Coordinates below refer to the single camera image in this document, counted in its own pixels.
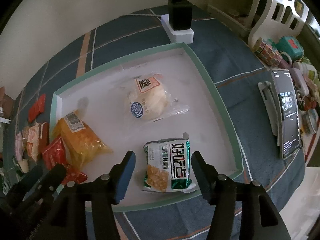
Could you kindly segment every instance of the yellow snack bag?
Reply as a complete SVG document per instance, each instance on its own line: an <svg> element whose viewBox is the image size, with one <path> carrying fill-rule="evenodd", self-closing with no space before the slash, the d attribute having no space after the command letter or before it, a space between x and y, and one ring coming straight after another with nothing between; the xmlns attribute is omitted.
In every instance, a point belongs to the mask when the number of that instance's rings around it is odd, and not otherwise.
<svg viewBox="0 0 320 240"><path fill-rule="evenodd" d="M53 136L61 135L70 151L71 162L79 171L100 153L112 153L113 150L77 116L77 111L61 118L53 129Z"/></svg>

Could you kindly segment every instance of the teal container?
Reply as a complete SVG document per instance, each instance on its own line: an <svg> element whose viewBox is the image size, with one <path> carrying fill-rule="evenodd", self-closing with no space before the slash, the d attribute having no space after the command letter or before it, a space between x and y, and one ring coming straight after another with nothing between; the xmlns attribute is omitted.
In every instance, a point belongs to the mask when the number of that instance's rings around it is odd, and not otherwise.
<svg viewBox="0 0 320 240"><path fill-rule="evenodd" d="M275 46L277 50L288 53L292 59L292 62L300 59L304 54L303 47L301 46L296 37L284 36L279 40L279 42Z"/></svg>

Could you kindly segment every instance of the tray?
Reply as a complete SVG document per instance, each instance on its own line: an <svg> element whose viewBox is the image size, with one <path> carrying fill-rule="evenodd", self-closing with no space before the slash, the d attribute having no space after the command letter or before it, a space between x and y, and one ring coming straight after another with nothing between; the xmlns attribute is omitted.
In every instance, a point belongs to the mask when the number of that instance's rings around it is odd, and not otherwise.
<svg viewBox="0 0 320 240"><path fill-rule="evenodd" d="M127 129L127 135L131 136L124 140L124 99L114 93L113 86L125 77L151 72L179 77L179 82L166 86L175 97L187 103L190 110ZM108 173L128 150L136 154L136 167L128 190L124 199L113 206L114 212L160 207L201 194L198 188L191 193L142 191L147 167L143 146L148 141L181 137L187 132L191 153L200 151L207 163L232 179L243 172L239 143L226 107L201 61L184 43L145 49L110 61L58 89L52 98L50 131L60 118L83 105L86 106L83 120L114 150L113 154L96 156L83 168L87 182ZM192 168L190 178L196 181ZM86 210L91 210L91 203L86 203Z"/></svg>

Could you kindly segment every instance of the screw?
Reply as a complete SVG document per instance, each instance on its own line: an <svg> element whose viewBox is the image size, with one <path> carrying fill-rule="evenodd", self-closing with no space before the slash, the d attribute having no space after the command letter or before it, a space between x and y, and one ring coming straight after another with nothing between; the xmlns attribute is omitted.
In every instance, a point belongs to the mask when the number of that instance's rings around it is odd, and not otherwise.
<svg viewBox="0 0 320 240"><path fill-rule="evenodd" d="M227 176L224 175L224 174L219 174L218 175L218 180L226 180L227 179Z"/></svg>
<svg viewBox="0 0 320 240"><path fill-rule="evenodd" d="M110 179L110 175L109 175L108 173L105 173L105 174L102 174L102 175L100 176L100 178L101 178L102 180L108 180L108 179Z"/></svg>
<svg viewBox="0 0 320 240"><path fill-rule="evenodd" d="M257 180L253 180L252 181L252 184L254 185L254 186L256 186L256 187L259 187L261 184L260 184L260 182L258 182Z"/></svg>
<svg viewBox="0 0 320 240"><path fill-rule="evenodd" d="M67 187L73 187L76 183L72 180L67 183Z"/></svg>

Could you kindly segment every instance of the black power adapter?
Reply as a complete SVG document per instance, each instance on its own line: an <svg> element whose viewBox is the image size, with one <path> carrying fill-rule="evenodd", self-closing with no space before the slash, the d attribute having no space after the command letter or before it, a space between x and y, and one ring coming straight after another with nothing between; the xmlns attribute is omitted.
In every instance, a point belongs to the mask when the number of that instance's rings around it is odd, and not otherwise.
<svg viewBox="0 0 320 240"><path fill-rule="evenodd" d="M169 23L174 31L191 28L192 4L187 0L168 1Z"/></svg>

